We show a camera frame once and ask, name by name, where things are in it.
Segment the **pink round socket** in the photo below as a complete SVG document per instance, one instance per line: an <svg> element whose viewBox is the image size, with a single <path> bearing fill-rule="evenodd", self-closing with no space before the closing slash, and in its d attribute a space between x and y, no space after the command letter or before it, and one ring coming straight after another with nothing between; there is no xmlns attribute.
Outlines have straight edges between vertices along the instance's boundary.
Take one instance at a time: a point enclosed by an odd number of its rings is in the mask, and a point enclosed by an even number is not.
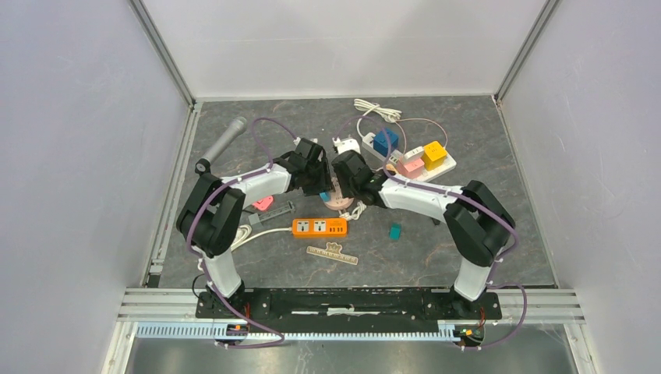
<svg viewBox="0 0 661 374"><path fill-rule="evenodd" d="M323 204L329 210L333 210L333 211L347 210L353 204L354 199L351 197L345 197L342 194L341 187L336 177L333 177L331 179L331 182L332 182L332 189L328 191L328 193L330 194L330 201L327 203L323 201Z"/></svg>

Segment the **orange power strip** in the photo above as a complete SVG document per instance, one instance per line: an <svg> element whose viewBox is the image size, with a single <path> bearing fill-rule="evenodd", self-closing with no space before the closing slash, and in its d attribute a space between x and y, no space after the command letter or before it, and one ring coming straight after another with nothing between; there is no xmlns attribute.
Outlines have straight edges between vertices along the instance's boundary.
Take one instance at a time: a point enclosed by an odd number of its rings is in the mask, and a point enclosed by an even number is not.
<svg viewBox="0 0 661 374"><path fill-rule="evenodd" d="M344 238L348 222L344 218L300 218L292 222L295 238Z"/></svg>

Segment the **pink adapter plug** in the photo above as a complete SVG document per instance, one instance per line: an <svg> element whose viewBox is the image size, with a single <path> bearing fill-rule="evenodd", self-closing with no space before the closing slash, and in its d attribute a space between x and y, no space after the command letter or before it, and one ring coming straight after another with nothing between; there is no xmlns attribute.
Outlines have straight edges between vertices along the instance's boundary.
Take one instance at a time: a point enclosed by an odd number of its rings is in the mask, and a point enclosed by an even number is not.
<svg viewBox="0 0 661 374"><path fill-rule="evenodd" d="M258 211L267 211L270 209L270 207L274 203L274 197L273 196L267 196L262 199L257 200L255 203L252 204L252 207L257 209Z"/></svg>

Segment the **white adapter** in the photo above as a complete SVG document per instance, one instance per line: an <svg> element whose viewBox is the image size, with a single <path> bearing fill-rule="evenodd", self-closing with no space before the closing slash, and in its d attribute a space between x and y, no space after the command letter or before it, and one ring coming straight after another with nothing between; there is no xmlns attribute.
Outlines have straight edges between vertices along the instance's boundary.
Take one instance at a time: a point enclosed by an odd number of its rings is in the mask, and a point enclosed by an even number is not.
<svg viewBox="0 0 661 374"><path fill-rule="evenodd" d="M403 164L407 164L409 162L413 162L415 160L418 160L422 157L424 154L424 147L423 146L418 146L416 148L411 149L410 151L403 153L401 156L401 162Z"/></svg>

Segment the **yellow cube socket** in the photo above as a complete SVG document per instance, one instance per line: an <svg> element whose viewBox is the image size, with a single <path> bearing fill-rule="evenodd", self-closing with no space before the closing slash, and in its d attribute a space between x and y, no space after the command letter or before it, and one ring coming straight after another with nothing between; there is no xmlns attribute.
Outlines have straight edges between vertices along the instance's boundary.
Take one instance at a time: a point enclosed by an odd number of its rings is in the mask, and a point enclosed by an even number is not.
<svg viewBox="0 0 661 374"><path fill-rule="evenodd" d="M438 142L433 141L424 146L424 154L421 159L427 171L440 167L447 157L446 149Z"/></svg>

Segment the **long white power strip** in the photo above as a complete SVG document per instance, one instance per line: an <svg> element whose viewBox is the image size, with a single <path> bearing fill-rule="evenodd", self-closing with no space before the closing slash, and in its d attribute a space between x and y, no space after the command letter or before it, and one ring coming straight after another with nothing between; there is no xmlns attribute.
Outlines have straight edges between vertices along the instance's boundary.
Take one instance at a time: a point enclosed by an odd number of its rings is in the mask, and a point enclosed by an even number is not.
<svg viewBox="0 0 661 374"><path fill-rule="evenodd" d="M457 161L450 154L443 159L441 164L430 170L426 169L421 158L410 161L407 164L401 163L402 158L403 153L398 150L394 151L387 159L387 169L417 182L430 182L452 171L457 166Z"/></svg>

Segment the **blue adapter plug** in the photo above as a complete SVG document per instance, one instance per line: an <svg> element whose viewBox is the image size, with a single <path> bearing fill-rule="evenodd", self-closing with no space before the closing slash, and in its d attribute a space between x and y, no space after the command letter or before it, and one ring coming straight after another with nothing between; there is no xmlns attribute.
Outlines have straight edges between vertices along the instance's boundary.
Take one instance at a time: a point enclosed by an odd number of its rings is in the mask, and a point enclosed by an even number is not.
<svg viewBox="0 0 661 374"><path fill-rule="evenodd" d="M325 203L331 200L330 194L328 192L321 192L319 196Z"/></svg>

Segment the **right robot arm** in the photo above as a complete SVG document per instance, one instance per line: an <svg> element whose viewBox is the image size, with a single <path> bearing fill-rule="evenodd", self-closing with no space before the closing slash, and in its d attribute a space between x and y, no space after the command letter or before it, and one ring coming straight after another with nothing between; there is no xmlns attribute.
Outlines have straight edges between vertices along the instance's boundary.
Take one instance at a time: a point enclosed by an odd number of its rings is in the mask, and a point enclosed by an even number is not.
<svg viewBox="0 0 661 374"><path fill-rule="evenodd" d="M451 310L461 318L473 316L497 264L518 247L513 217L480 181L444 186L393 175L386 168L374 171L358 147L342 145L342 132L338 129L332 137L338 154L332 167L342 193L367 206L406 210L446 224L462 257L451 287Z"/></svg>

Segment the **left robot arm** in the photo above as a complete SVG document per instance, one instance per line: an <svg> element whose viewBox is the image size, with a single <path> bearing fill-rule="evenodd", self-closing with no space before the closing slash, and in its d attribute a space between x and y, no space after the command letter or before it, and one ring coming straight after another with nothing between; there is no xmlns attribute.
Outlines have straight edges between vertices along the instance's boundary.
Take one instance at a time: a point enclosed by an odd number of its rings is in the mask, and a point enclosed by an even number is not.
<svg viewBox="0 0 661 374"><path fill-rule="evenodd" d="M332 186L326 150L317 142L298 136L292 137L294 150L269 157L261 168L228 178L213 175L211 165L238 136L246 130L253 131L255 125L243 117L233 119L196 162L198 179L176 221L186 248L198 257L200 269L217 295L215 307L230 318L238 316L245 307L245 297L239 292L244 283L231 250L243 210L268 196L296 189L316 196Z"/></svg>

